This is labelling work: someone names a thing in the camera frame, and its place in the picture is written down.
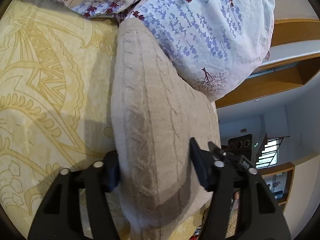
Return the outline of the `yellow patterned bed sheet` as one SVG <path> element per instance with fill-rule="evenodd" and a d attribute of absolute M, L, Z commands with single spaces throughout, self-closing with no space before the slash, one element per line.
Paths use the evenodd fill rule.
<path fill-rule="evenodd" d="M 12 0 L 1 18 L 1 207 L 27 239 L 62 239 L 35 215 L 61 170 L 115 149 L 118 25 L 51 0 Z"/>

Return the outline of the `black cabinet with rings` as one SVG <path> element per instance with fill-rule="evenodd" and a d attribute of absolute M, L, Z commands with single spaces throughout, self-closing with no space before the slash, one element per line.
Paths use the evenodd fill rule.
<path fill-rule="evenodd" d="M 221 147 L 234 155 L 244 155 L 248 160 L 252 160 L 252 134 L 231 138 Z"/>

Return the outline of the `pink floral front pillow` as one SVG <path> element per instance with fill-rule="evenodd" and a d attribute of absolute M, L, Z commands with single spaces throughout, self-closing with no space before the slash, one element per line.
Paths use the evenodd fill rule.
<path fill-rule="evenodd" d="M 215 101 L 270 51 L 275 0 L 141 0 L 117 16 L 140 20 L 179 75 Z"/>

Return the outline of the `beige cable-knit sweater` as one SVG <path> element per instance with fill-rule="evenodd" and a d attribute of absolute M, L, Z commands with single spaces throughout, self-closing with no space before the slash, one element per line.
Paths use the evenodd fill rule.
<path fill-rule="evenodd" d="M 217 112 L 134 18 L 119 26 L 111 119 L 131 239 L 188 239 L 212 198 L 191 163 L 189 140 L 204 150 L 219 144 Z"/>

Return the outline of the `wooden wall shelf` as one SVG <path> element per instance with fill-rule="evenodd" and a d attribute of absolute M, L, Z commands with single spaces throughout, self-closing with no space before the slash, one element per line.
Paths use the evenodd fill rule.
<path fill-rule="evenodd" d="M 276 20 L 271 56 L 239 87 L 216 101 L 236 105 L 301 87 L 319 73 L 319 20 Z"/>

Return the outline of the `staircase with railing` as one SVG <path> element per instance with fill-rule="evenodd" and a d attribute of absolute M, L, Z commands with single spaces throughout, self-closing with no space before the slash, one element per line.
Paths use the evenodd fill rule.
<path fill-rule="evenodd" d="M 259 150 L 253 157 L 257 169 L 270 168 L 290 161 L 291 137 L 265 136 Z"/>

